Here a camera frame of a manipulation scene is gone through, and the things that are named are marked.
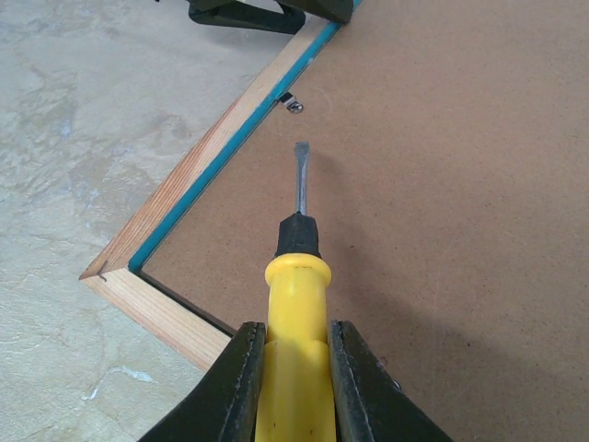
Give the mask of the yellow handled screwdriver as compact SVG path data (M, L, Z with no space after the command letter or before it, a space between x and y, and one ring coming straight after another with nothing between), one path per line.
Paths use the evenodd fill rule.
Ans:
M316 220L306 210L307 142L294 147L293 214L279 225L277 250L265 270L270 288L255 440L333 441L335 403L330 374L327 288Z

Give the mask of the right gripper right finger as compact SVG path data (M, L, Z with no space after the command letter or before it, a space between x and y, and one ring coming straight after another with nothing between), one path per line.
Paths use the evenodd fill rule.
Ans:
M347 320L329 324L338 441L449 441L411 401Z

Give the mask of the metal retaining clip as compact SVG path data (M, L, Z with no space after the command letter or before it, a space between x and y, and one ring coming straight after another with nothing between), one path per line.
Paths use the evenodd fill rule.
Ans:
M284 92L278 101L293 114L299 114L304 110L303 103L291 92Z

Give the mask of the teal wooden picture frame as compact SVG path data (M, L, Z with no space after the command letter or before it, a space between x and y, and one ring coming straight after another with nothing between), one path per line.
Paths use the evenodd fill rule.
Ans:
M307 24L178 163L79 279L131 320L209 369L231 334L146 282L144 262L339 31Z

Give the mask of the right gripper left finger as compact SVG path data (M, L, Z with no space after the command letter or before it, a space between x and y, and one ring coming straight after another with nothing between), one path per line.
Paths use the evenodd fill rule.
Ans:
M265 335L263 323L243 323L199 384L141 439L252 441Z

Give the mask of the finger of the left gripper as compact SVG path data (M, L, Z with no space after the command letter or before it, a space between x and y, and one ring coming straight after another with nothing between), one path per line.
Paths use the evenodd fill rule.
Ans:
M280 4L338 24L349 23L354 10L353 0L280 0Z
M189 18L208 26L295 35L306 23L303 11L279 3L282 13L241 1L189 1Z

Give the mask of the brown frame backing board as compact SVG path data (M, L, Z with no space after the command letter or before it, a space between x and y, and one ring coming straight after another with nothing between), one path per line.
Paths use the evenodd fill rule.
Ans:
M231 330L264 321L295 205L350 320L457 441L588 437L588 5L364 1L145 263Z

